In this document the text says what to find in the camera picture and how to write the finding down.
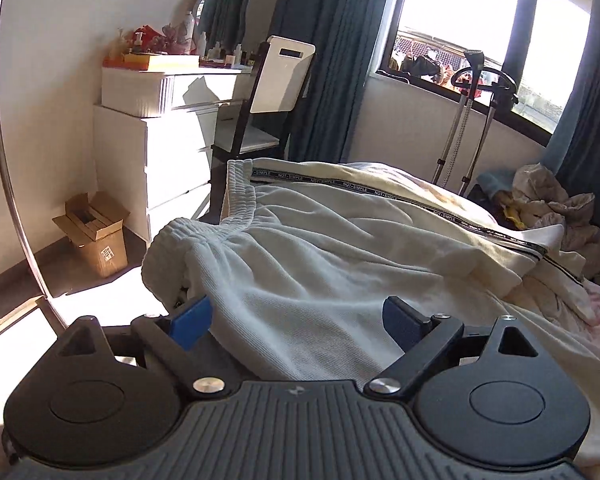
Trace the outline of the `crumpled beige quilt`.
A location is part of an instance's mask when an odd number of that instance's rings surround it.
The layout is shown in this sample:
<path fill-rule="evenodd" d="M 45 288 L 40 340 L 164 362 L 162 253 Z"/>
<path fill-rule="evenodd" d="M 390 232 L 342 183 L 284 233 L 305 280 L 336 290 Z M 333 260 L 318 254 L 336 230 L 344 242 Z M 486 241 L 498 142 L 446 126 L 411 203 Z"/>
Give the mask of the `crumpled beige quilt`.
<path fill-rule="evenodd" d="M 554 174 L 541 164 L 519 168 L 509 191 L 498 191 L 494 202 L 518 230 L 562 226 L 563 252 L 585 258 L 583 276 L 600 280 L 600 228 L 592 223 L 595 195 L 570 196 Z"/>

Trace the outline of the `cosmetics clutter on dresser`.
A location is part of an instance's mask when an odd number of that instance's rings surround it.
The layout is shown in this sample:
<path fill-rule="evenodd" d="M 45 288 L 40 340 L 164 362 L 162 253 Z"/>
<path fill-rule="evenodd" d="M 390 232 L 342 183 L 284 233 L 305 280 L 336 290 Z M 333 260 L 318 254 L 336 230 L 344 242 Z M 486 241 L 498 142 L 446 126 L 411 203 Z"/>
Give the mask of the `cosmetics clutter on dresser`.
<path fill-rule="evenodd" d="M 189 11 L 176 26 L 119 29 L 102 66 L 137 72 L 252 67 L 258 55 L 242 46 L 242 38 L 242 14 L 211 11 L 195 16 Z"/>

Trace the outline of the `left teal curtain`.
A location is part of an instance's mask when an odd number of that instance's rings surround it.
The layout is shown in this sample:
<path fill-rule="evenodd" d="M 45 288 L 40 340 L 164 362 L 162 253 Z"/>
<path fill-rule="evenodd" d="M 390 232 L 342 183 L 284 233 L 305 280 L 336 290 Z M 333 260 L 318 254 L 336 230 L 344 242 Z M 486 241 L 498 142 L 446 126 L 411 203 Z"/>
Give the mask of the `left teal curtain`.
<path fill-rule="evenodd" d="M 277 0 L 270 33 L 313 44 L 289 158 L 343 162 L 350 152 L 386 0 Z"/>

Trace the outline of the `cardboard box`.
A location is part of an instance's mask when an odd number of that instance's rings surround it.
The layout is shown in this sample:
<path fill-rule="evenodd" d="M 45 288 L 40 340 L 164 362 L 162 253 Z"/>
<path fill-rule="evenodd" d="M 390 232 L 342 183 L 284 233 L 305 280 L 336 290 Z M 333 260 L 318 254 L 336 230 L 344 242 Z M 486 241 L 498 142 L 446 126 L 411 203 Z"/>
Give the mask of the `cardboard box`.
<path fill-rule="evenodd" d="M 88 266 L 109 278 L 128 266 L 123 225 L 129 214 L 106 192 L 81 193 L 66 201 L 65 213 L 53 222 Z"/>

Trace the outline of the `cream white zip sweatshirt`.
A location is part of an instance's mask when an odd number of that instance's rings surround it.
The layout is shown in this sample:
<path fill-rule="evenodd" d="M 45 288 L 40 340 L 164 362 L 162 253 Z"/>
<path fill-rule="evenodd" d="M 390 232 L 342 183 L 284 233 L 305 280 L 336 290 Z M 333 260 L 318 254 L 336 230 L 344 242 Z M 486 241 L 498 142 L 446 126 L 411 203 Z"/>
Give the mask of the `cream white zip sweatshirt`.
<path fill-rule="evenodd" d="M 400 356 L 381 323 L 390 296 L 469 325 L 513 315 L 588 399 L 576 462 L 600 479 L 600 343 L 584 258 L 562 234 L 503 228 L 383 164 L 233 160 L 220 222 L 171 221 L 142 279 L 167 309 L 209 298 L 214 338 L 264 379 L 366 382 Z"/>

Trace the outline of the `wavy vanity mirror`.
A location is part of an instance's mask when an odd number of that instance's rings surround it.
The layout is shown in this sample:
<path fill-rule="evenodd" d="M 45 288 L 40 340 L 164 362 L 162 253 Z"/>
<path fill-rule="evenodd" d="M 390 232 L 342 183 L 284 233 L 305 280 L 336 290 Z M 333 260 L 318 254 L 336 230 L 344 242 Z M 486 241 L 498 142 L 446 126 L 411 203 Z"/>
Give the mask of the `wavy vanity mirror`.
<path fill-rule="evenodd" d="M 198 0 L 195 6 L 195 44 L 205 55 L 217 44 L 233 52 L 242 44 L 246 32 L 249 0 Z"/>

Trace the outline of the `white drawer dresser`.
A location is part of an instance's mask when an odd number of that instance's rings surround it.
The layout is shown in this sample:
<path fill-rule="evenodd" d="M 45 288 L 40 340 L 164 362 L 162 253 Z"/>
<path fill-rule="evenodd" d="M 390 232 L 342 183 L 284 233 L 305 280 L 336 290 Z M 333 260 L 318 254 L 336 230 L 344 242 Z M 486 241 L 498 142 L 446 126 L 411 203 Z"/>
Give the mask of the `white drawer dresser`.
<path fill-rule="evenodd" d="M 189 74 L 106 67 L 93 110 L 97 186 L 119 202 L 145 242 L 172 219 L 209 208 L 212 144 L 222 106 L 250 91 L 246 68 Z"/>

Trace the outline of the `teal pillow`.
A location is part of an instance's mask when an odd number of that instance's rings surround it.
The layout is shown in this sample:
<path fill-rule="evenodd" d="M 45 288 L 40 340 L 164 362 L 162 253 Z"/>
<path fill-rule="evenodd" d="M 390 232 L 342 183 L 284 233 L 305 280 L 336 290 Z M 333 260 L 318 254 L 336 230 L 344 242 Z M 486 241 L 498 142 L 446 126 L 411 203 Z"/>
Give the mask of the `teal pillow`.
<path fill-rule="evenodd" d="M 516 171 L 513 169 L 499 169 L 486 171 L 479 174 L 477 184 L 482 192 L 489 198 L 493 198 L 498 192 L 510 192 Z"/>

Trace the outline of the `curved metal rack pole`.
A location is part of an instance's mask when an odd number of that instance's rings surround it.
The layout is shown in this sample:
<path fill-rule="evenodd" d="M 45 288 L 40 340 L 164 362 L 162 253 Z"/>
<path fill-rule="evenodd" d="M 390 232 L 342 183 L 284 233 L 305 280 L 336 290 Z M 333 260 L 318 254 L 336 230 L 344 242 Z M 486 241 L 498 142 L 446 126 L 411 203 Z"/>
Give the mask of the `curved metal rack pole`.
<path fill-rule="evenodd" d="M 1 20 L 2 20 L 2 10 L 3 10 L 4 0 L 0 0 L 0 28 L 1 28 Z M 34 298 L 26 301 L 20 307 L 16 307 L 14 310 L 11 310 L 9 314 L 4 315 L 0 318 L 0 335 L 6 330 L 9 330 L 12 326 L 19 323 L 23 318 L 29 315 L 34 310 L 39 310 L 44 315 L 47 324 L 54 331 L 54 333 L 59 336 L 62 334 L 67 328 L 67 324 L 61 318 L 59 313 L 54 308 L 52 303 L 52 294 L 48 289 L 46 281 L 44 280 L 43 273 L 38 266 L 38 260 L 35 258 L 35 254 L 31 248 L 29 243 L 26 231 L 24 230 L 23 223 L 20 217 L 20 213 L 17 206 L 14 186 L 12 185 L 12 177 L 10 176 L 7 153 L 5 148 L 4 134 L 3 134 L 3 125 L 1 118 L 1 107 L 0 107 L 0 179 L 1 179 L 1 187 L 3 189 L 3 193 L 6 200 L 6 206 L 9 212 L 10 220 L 12 220 L 12 226 L 14 227 L 16 237 L 18 238 L 18 243 L 20 249 L 26 259 L 27 266 L 29 271 L 34 278 L 36 286 L 38 286 L 38 290 L 41 295 L 38 298 Z"/>

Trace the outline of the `dark framed window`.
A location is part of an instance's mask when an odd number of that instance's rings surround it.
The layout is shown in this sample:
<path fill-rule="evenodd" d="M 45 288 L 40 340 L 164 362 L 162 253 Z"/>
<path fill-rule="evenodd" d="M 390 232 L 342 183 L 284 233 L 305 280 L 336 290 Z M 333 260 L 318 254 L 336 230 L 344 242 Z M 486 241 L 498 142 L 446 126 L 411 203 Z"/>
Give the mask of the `dark framed window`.
<path fill-rule="evenodd" d="M 480 82 L 501 70 L 517 101 L 496 118 L 545 144 L 564 112 L 583 56 L 593 0 L 393 0 L 382 72 L 454 98 L 465 51 L 486 60 Z"/>

